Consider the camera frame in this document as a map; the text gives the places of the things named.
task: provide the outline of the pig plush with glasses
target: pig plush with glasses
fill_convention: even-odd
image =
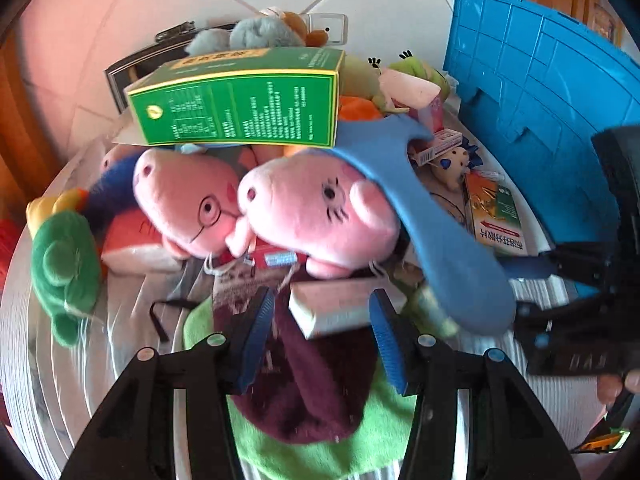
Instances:
[[[307,272],[342,278],[389,257],[400,222],[380,188],[355,168],[319,150],[277,158],[245,175],[242,217],[227,238],[242,255],[254,236],[308,254]]]
[[[183,155],[163,149],[143,153],[133,176],[140,209],[176,258],[219,256],[240,216],[240,178],[256,166],[249,148]]]

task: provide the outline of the human hand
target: human hand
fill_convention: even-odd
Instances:
[[[622,378],[617,375],[598,377],[598,400],[603,404],[612,404],[622,393]],[[640,368],[631,370],[625,378],[624,387],[633,394],[640,394]]]

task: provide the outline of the green medicine box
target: green medicine box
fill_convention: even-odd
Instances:
[[[127,88],[149,145],[334,145],[344,52],[278,47],[165,63]]]

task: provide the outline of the crate lid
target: crate lid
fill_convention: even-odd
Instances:
[[[456,0],[444,63],[460,120],[555,242],[609,240],[618,207],[591,136],[640,123],[640,67],[583,24],[527,0]]]

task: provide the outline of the light pink wall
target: light pink wall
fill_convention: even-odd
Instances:
[[[453,0],[33,0],[18,26],[22,74],[63,158],[103,135],[116,117],[103,70],[184,21],[225,23],[278,6],[339,12],[348,52],[392,62],[410,49],[442,66]]]

